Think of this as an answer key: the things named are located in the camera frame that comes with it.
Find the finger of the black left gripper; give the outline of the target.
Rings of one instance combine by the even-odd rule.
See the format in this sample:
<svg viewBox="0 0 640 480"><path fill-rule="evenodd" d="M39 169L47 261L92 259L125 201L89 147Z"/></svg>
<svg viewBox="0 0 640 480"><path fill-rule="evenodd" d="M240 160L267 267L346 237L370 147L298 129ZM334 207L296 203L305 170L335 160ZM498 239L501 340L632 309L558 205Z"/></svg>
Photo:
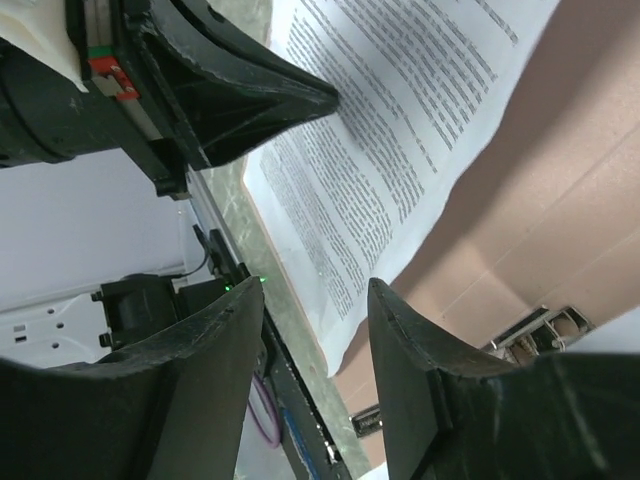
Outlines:
<svg viewBox="0 0 640 480"><path fill-rule="evenodd" d="M301 115L337 110L335 87L279 57L242 32L206 1L169 1L166 42L195 71L245 94L291 101Z"/></svg>
<svg viewBox="0 0 640 480"><path fill-rule="evenodd" d="M301 115L291 101L266 100L211 81L172 47L147 49L165 101L206 167L228 164L295 126L327 116Z"/></svg>

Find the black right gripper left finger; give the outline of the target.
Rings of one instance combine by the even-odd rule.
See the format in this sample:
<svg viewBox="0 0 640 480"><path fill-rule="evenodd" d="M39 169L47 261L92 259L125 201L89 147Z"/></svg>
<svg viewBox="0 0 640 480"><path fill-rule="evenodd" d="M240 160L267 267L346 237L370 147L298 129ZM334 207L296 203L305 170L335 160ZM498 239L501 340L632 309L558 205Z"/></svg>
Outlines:
<svg viewBox="0 0 640 480"><path fill-rule="evenodd" d="M264 294L245 279L199 312L92 363L1 363L5 479L230 479Z"/></svg>

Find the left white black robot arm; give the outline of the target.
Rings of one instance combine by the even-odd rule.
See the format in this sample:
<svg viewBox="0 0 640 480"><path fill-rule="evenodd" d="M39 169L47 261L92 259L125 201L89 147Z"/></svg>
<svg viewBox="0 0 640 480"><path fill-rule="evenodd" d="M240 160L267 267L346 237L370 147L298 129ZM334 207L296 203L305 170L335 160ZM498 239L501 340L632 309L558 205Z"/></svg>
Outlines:
<svg viewBox="0 0 640 480"><path fill-rule="evenodd" d="M190 174L337 90L207 1L1 5L1 354L94 362L219 294Z"/></svg>

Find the pink file folder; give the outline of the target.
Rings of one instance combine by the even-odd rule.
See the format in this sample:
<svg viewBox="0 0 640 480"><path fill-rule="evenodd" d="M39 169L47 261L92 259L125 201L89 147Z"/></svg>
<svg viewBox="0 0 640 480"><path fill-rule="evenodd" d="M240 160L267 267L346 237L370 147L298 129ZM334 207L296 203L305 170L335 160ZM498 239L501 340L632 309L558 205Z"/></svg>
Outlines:
<svg viewBox="0 0 640 480"><path fill-rule="evenodd" d="M485 346L537 307L639 303L639 5L561 2L491 143L393 290Z"/></svg>

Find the single printed paper sheet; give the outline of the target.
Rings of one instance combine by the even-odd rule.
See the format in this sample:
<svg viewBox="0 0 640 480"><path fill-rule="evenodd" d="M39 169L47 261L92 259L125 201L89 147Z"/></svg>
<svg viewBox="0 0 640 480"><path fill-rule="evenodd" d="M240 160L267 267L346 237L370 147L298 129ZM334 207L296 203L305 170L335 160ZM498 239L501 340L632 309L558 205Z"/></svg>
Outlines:
<svg viewBox="0 0 640 480"><path fill-rule="evenodd" d="M335 113L253 153L244 182L336 374L371 278L393 281L495 135L554 1L277 1L274 53Z"/></svg>

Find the metal folder clip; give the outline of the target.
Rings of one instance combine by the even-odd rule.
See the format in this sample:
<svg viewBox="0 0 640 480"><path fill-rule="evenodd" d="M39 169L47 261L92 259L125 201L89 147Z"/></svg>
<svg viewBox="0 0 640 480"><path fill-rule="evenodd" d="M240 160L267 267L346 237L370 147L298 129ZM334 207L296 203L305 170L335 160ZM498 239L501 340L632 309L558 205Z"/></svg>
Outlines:
<svg viewBox="0 0 640 480"><path fill-rule="evenodd" d="M542 306L495 337L482 350L522 366L540 355L564 352L594 329L595 325L573 307L550 310Z"/></svg>

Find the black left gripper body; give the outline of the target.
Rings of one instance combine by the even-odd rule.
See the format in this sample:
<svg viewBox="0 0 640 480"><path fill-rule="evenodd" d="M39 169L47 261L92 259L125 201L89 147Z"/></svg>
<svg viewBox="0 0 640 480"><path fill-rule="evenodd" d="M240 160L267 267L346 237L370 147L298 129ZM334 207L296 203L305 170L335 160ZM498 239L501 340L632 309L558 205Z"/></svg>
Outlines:
<svg viewBox="0 0 640 480"><path fill-rule="evenodd" d="M203 1L5 1L1 165L123 150L158 195L186 195L209 167L203 119L180 100L204 87Z"/></svg>

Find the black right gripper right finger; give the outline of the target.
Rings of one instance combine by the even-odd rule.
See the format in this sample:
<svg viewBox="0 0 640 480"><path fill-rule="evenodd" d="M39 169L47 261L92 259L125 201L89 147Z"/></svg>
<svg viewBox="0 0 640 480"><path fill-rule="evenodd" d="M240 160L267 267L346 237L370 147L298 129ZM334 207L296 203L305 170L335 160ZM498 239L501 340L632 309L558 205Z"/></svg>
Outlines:
<svg viewBox="0 0 640 480"><path fill-rule="evenodd" d="M370 348L393 479L635 479L639 358L558 353L517 366L368 286Z"/></svg>

